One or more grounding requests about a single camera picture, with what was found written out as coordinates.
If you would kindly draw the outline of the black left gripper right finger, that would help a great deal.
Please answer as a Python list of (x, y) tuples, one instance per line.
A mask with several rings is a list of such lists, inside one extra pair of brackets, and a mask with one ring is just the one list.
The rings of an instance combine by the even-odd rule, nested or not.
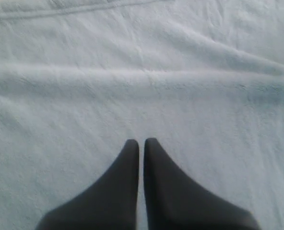
[(144, 145), (143, 183), (150, 230), (259, 230), (253, 215), (208, 191), (156, 138)]

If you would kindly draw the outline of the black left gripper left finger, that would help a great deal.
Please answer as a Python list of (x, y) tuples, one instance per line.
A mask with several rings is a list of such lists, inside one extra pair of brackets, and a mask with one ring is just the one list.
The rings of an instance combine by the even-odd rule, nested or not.
[(105, 173), (70, 201), (47, 212), (38, 230), (134, 230), (139, 185), (139, 145), (125, 142)]

